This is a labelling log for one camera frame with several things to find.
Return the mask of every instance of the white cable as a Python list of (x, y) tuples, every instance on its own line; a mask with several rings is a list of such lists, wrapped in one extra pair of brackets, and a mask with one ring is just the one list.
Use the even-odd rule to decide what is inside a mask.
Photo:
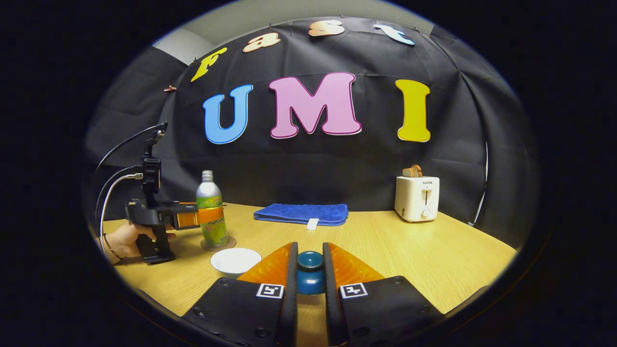
[(467, 224), (470, 226), (474, 226), (476, 225), (476, 222), (478, 221), (478, 216), (480, 215), (480, 209), (482, 209), (482, 203), (484, 202), (484, 195), (486, 194), (486, 185), (487, 182), (489, 181), (489, 143), (488, 142), (484, 142), (486, 144), (486, 164), (484, 165), (484, 167), (486, 168), (485, 171), (485, 176), (484, 176), (484, 191), (482, 192), (482, 199), (480, 199), (480, 205), (478, 205), (478, 212), (476, 213), (476, 218), (473, 220), (472, 222), (468, 222)]
[(144, 178), (144, 174), (141, 172), (134, 173), (132, 175), (124, 175), (118, 178), (116, 181), (114, 181), (112, 185), (109, 187), (109, 190), (107, 191), (107, 196), (105, 197), (105, 202), (103, 203), (103, 209), (101, 211), (101, 224), (99, 224), (99, 242), (101, 243), (101, 251), (103, 252), (103, 255), (105, 255), (105, 246), (103, 244), (103, 219), (105, 217), (105, 207), (107, 207), (107, 200), (109, 199), (109, 196), (112, 194), (112, 190), (114, 186), (122, 180), (126, 180), (126, 179), (140, 180), (142, 178)]

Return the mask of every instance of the wooden table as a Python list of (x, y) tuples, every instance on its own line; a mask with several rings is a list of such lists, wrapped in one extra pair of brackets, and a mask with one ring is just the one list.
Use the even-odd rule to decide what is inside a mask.
[[(298, 242), (298, 252), (322, 251), (332, 242), (364, 261), (385, 277), (403, 275), (438, 310), (451, 310), (477, 289), (492, 283), (516, 251), (501, 241), (441, 212), (431, 222), (409, 223), (394, 211), (350, 212), (338, 227), (255, 220), (261, 207), (226, 204), (225, 220), (237, 248), (269, 255), (277, 248)], [(104, 223), (107, 233), (126, 220)], [(205, 291), (222, 277), (210, 265), (215, 254), (200, 246), (199, 228), (176, 231), (170, 243), (176, 259), (146, 265), (141, 258), (125, 259), (118, 273), (133, 288), (149, 294), (170, 311), (182, 316)], [(298, 346), (327, 346), (325, 296), (298, 297)]]

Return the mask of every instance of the white bowl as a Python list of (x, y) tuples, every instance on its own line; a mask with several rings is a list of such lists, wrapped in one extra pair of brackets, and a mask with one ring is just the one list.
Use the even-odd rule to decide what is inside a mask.
[(261, 255), (252, 249), (229, 248), (215, 253), (210, 258), (210, 264), (225, 277), (238, 278), (261, 260)]

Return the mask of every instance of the human hand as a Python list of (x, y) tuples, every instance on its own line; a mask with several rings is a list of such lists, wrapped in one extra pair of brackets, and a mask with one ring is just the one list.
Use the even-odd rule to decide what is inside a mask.
[[(151, 227), (144, 225), (133, 224), (127, 221), (121, 225), (115, 232), (106, 235), (109, 247), (113, 249), (119, 257), (138, 257), (139, 248), (137, 247), (137, 237), (139, 234), (145, 234), (149, 238), (156, 240), (156, 235)], [(167, 233), (167, 239), (172, 241), (176, 238), (176, 234)]]

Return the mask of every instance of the black cable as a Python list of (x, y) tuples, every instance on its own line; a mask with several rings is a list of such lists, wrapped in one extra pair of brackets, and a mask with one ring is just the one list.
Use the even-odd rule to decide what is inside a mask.
[(101, 159), (101, 161), (99, 162), (99, 165), (96, 166), (96, 169), (94, 170), (94, 173), (92, 174), (92, 179), (94, 180), (96, 178), (96, 173), (99, 171), (99, 168), (101, 167), (101, 165), (103, 164), (103, 162), (105, 161), (105, 159), (107, 159), (107, 157), (109, 157), (116, 149), (122, 147), (124, 144), (126, 144), (127, 142), (133, 140), (134, 138), (136, 138), (137, 136), (148, 132), (150, 130), (156, 129), (156, 128), (161, 128), (161, 127), (167, 127), (167, 122), (165, 123), (161, 123), (161, 124), (157, 124), (157, 125), (153, 125), (147, 129), (141, 130), (140, 132), (138, 132), (137, 134), (127, 138), (126, 140), (122, 141), (121, 143), (117, 144), (114, 148), (112, 148), (109, 152), (107, 152), (107, 154), (105, 154), (105, 156), (103, 157), (103, 159)]
[(99, 193), (99, 197), (96, 199), (96, 207), (94, 208), (94, 224), (95, 225), (99, 225), (100, 224), (100, 220), (99, 220), (99, 204), (101, 203), (101, 197), (103, 196), (103, 194), (107, 190), (107, 186), (109, 185), (109, 183), (114, 181), (115, 179), (117, 179), (118, 176), (127, 173), (128, 171), (139, 170), (140, 168), (141, 168), (141, 165), (134, 165), (134, 166), (131, 166), (131, 167), (127, 167), (127, 168), (122, 169), (122, 170), (116, 172), (115, 174), (113, 174), (107, 180), (107, 182), (105, 182), (105, 184), (101, 188), (101, 192)]

